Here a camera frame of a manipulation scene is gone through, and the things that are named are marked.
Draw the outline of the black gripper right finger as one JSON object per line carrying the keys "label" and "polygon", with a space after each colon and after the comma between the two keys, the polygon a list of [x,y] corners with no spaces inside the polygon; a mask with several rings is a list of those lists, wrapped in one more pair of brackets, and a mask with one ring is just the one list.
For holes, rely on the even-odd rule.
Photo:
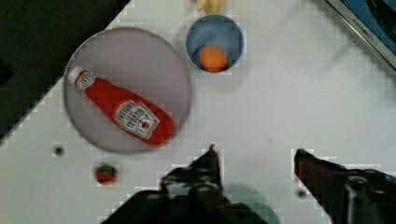
{"label": "black gripper right finger", "polygon": [[396,224],[396,182],[375,169],[347,169],[299,148],[294,173],[332,224]]}

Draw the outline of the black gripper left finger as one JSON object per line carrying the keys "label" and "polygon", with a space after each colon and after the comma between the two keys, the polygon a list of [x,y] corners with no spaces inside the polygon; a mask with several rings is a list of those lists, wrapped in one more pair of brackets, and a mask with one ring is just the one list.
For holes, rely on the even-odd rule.
{"label": "black gripper left finger", "polygon": [[175,168],[165,175],[160,182],[160,192],[174,199],[176,196],[187,196],[195,187],[205,186],[223,191],[215,144],[210,144],[208,150],[188,166]]}

